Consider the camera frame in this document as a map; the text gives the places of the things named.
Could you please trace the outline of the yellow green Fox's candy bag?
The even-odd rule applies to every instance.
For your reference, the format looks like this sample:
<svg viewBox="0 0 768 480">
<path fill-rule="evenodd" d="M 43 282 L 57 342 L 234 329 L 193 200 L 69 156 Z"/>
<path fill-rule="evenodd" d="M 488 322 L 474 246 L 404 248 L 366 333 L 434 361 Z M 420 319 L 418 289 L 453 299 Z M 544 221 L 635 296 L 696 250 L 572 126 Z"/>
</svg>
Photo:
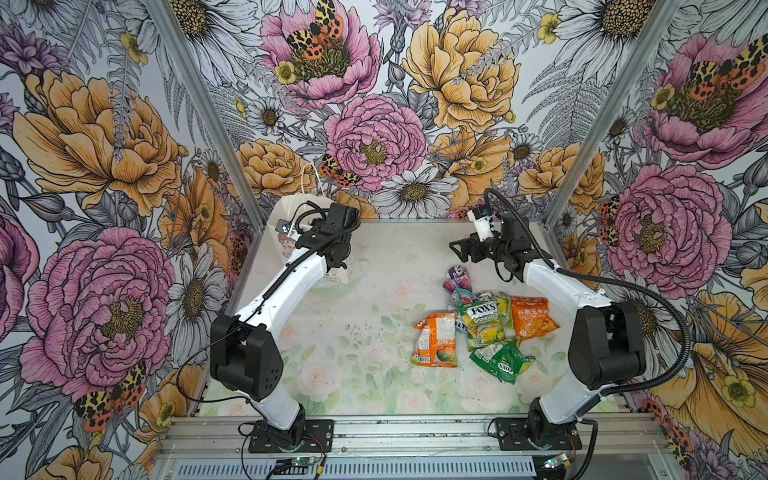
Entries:
<svg viewBox="0 0 768 480">
<path fill-rule="evenodd" d="M 510 297 L 504 293 L 486 294 L 458 308 L 458 320 L 467 334 L 468 350 L 474 351 L 506 338 L 510 320 Z"/>
</svg>

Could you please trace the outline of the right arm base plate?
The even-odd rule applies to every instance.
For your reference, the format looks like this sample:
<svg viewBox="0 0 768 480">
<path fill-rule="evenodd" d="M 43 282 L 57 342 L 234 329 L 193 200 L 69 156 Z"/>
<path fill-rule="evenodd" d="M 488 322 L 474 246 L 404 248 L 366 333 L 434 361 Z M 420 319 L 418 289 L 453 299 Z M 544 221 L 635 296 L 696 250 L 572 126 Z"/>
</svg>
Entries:
<svg viewBox="0 0 768 480">
<path fill-rule="evenodd" d="M 522 417 L 496 417 L 487 433 L 495 438 L 502 451 L 567 450 L 582 448 L 576 423 L 554 425 L 538 417 L 530 421 Z"/>
</svg>

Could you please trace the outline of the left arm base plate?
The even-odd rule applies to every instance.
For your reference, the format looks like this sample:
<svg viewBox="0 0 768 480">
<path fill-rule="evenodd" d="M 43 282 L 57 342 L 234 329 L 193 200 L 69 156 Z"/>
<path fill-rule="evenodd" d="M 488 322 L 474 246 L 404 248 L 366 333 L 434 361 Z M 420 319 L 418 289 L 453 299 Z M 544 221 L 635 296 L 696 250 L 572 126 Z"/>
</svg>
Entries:
<svg viewBox="0 0 768 480">
<path fill-rule="evenodd" d="M 333 420 L 298 419 L 289 430 L 280 430 L 259 420 L 248 435 L 247 450 L 252 454 L 329 453 L 334 427 Z"/>
</svg>

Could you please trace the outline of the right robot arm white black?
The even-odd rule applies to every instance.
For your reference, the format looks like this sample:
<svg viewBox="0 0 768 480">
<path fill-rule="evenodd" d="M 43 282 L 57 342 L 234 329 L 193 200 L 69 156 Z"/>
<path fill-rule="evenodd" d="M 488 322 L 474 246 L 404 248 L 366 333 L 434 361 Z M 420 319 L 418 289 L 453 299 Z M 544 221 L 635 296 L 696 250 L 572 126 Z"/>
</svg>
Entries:
<svg viewBox="0 0 768 480">
<path fill-rule="evenodd" d="M 627 302 L 614 302 L 562 272 L 541 250 L 526 219 L 505 213 L 500 226 L 481 208 L 468 214 L 475 227 L 469 237 L 453 241 L 451 250 L 463 261 L 491 259 L 514 278 L 537 290 L 549 304 L 566 315 L 570 331 L 569 370 L 558 384 L 536 398 L 523 424 L 524 437 L 537 448 L 578 445 L 576 424 L 618 386 L 646 370 L 640 314 Z"/>
</svg>

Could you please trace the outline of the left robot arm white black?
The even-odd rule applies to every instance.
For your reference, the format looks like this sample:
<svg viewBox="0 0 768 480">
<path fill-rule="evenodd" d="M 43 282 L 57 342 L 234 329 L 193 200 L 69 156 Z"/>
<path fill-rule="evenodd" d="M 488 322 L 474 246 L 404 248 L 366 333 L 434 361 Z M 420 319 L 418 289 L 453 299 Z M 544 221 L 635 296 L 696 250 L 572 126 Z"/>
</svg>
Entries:
<svg viewBox="0 0 768 480">
<path fill-rule="evenodd" d="M 211 377 L 250 402 L 262 417 L 262 437 L 281 450 L 301 445 L 306 413 L 281 385 L 278 338 L 314 285 L 330 269 L 347 267 L 351 235 L 361 225 L 361 212 L 354 207 L 308 206 L 295 219 L 298 238 L 282 270 L 236 314 L 219 316 L 210 330 Z"/>
</svg>

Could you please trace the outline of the teal Fox's candy bag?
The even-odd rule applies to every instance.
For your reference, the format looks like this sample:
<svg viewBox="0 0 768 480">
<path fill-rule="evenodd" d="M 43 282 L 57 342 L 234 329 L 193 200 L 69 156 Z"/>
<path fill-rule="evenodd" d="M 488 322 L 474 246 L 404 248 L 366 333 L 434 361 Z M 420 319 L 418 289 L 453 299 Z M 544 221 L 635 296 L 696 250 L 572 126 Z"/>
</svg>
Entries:
<svg viewBox="0 0 768 480">
<path fill-rule="evenodd" d="M 467 333 L 468 327 L 466 322 L 462 319 L 460 310 L 465 306 L 469 306 L 479 300 L 479 297 L 472 291 L 457 287 L 451 294 L 448 300 L 448 308 L 450 311 L 456 313 L 455 328 L 457 331 Z"/>
</svg>

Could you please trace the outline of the white paper bag with print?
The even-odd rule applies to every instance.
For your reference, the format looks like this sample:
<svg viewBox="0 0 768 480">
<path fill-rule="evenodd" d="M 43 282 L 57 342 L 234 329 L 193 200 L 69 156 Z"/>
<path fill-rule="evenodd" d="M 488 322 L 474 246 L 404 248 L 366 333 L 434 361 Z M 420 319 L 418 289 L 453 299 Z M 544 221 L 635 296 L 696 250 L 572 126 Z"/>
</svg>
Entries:
<svg viewBox="0 0 768 480">
<path fill-rule="evenodd" d="M 309 193 L 292 194 L 282 197 L 274 206 L 268 219 L 267 231 L 272 239 L 281 261 L 286 264 L 296 247 L 296 241 L 300 237 L 297 227 L 306 232 L 311 227 L 311 222 L 319 219 L 319 214 L 308 215 L 301 222 L 298 217 L 305 212 L 313 211 L 313 205 L 320 209 L 328 209 L 332 201 Z"/>
</svg>

